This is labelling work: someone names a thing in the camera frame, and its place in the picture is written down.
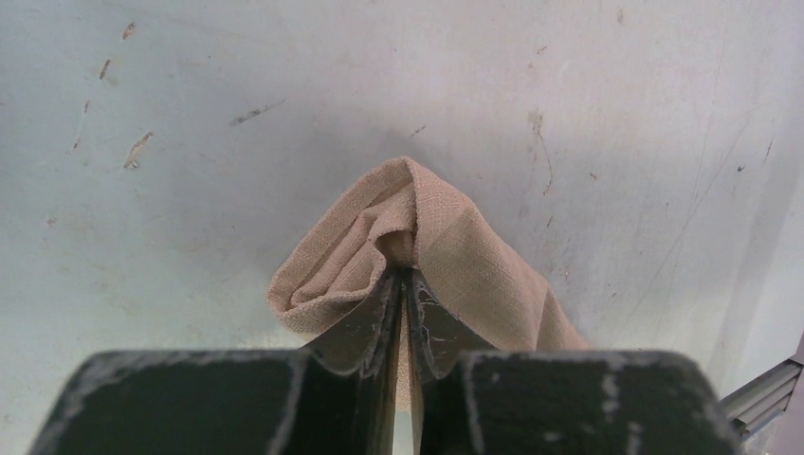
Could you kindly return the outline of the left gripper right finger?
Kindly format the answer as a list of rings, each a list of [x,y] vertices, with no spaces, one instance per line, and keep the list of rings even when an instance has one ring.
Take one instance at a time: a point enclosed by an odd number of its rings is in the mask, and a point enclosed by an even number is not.
[[[663,351],[504,352],[405,275],[418,454],[737,454],[708,380]]]

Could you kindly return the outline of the beige cloth napkin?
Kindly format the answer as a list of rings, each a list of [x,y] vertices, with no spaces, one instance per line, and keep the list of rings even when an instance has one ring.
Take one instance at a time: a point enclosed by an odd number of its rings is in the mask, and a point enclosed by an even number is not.
[[[549,282],[462,192],[413,159],[362,175],[274,274],[267,304],[312,339],[374,289],[391,266],[422,273],[440,303],[504,351],[585,350]]]

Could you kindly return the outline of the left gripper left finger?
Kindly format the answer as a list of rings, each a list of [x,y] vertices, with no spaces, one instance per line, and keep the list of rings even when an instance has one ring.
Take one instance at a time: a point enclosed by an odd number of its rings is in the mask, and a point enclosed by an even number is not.
[[[107,351],[67,380],[34,454],[388,454],[398,270],[295,350]]]

